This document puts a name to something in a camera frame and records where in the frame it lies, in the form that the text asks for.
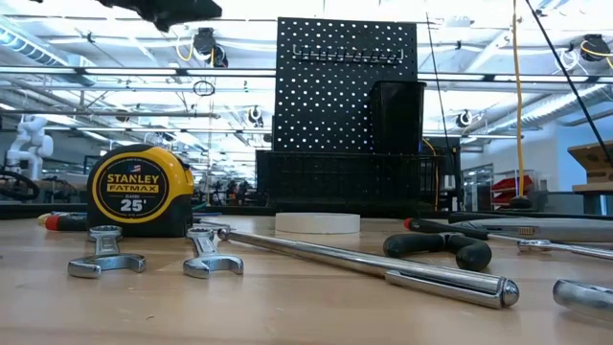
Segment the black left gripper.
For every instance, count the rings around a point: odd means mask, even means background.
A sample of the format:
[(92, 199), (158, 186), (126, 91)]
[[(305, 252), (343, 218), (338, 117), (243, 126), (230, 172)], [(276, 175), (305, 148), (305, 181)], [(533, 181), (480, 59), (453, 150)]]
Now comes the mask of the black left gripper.
[(204, 21), (222, 16), (222, 7), (213, 0), (97, 0), (108, 8), (141, 9), (141, 16), (161, 32), (186, 22)]

